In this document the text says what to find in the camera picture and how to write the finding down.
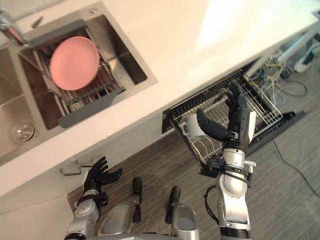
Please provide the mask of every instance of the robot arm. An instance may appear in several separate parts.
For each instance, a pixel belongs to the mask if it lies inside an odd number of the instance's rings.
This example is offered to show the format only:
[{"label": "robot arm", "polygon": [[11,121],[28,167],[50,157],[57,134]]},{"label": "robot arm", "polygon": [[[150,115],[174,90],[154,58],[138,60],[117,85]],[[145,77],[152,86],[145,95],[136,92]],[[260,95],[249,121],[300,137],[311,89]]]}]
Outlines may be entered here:
[{"label": "robot arm", "polygon": [[74,219],[65,240],[85,240],[94,236],[101,207],[108,204],[108,196],[102,192],[101,187],[117,181],[123,172],[122,168],[111,173],[107,169],[107,160],[104,156],[89,170],[83,184],[83,196],[77,202]]},{"label": "robot arm", "polygon": [[253,138],[256,113],[249,112],[239,83],[232,81],[229,88],[226,93],[229,107],[227,128],[210,120],[201,109],[197,111],[200,128],[210,137],[223,142],[222,154],[212,156],[201,172],[216,178],[221,239],[251,239],[245,194],[250,187],[255,163],[246,161],[245,156]]}]

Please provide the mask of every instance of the sink drain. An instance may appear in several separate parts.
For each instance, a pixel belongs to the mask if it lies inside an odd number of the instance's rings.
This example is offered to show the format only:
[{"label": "sink drain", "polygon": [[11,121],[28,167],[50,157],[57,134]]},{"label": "sink drain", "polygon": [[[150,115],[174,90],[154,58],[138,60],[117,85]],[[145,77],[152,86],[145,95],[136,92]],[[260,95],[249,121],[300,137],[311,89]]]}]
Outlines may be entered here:
[{"label": "sink drain", "polygon": [[12,129],[12,138],[18,144],[30,140],[35,134],[35,126],[28,121],[20,122]]}]

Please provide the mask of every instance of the wooden floor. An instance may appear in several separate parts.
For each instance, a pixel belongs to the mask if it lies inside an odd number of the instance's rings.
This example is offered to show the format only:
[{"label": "wooden floor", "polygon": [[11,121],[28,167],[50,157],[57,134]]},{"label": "wooden floor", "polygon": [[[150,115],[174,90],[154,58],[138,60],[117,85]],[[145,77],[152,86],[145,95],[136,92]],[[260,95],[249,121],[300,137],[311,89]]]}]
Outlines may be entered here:
[{"label": "wooden floor", "polygon": [[[275,138],[275,142],[283,157],[296,166],[320,194],[320,58],[311,69],[294,79],[305,83],[307,96],[284,95],[286,104],[279,108],[281,112],[305,110],[309,114]],[[292,84],[282,83],[281,87],[289,91]],[[320,239],[320,199],[295,170],[284,164],[274,144],[269,142],[248,160],[257,163],[252,188],[246,194],[253,239]],[[170,233],[170,226],[164,221],[166,204],[172,187],[180,186],[180,201],[195,210],[201,239],[220,239],[219,227],[209,217],[204,205],[205,191],[215,180],[198,174],[200,167],[175,132],[117,167],[124,169],[123,176],[103,188],[109,196],[109,205],[103,208],[96,229],[108,211],[131,194],[132,179],[140,176],[143,181],[142,220],[132,227],[132,233]],[[72,206],[80,194],[80,189],[70,193]],[[208,202],[216,212],[215,190],[209,194]]]}]

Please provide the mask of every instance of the stainless steel sink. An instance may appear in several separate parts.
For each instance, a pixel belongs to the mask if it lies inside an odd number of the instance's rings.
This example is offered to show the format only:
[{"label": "stainless steel sink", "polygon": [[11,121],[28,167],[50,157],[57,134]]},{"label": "stainless steel sink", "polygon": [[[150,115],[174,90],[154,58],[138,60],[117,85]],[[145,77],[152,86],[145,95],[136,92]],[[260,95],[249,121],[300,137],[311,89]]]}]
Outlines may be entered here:
[{"label": "stainless steel sink", "polygon": [[12,68],[8,49],[0,51],[0,158],[36,137],[36,126]]},{"label": "stainless steel sink", "polygon": [[[100,66],[88,86],[66,91],[51,79],[50,58],[63,40],[79,35],[96,44]],[[156,82],[102,2],[40,26],[25,38],[28,47],[1,46],[0,165]]]}]

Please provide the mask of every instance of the open dishwasher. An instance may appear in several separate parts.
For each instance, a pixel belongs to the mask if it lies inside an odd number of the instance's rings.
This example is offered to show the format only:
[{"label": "open dishwasher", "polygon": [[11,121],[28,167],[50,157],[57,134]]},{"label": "open dishwasher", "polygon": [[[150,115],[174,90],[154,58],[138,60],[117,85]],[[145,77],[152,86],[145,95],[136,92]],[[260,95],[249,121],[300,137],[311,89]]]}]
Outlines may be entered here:
[{"label": "open dishwasher", "polygon": [[247,156],[282,133],[304,114],[282,114],[245,72],[239,69],[163,113],[162,133],[174,127],[200,165],[206,164],[211,155],[221,153],[222,144],[208,135],[190,138],[184,127],[186,117],[195,114],[197,109],[202,109],[208,118],[227,127],[229,108],[225,103],[225,93],[232,80],[240,83],[249,110],[256,112],[253,140],[248,147]]}]

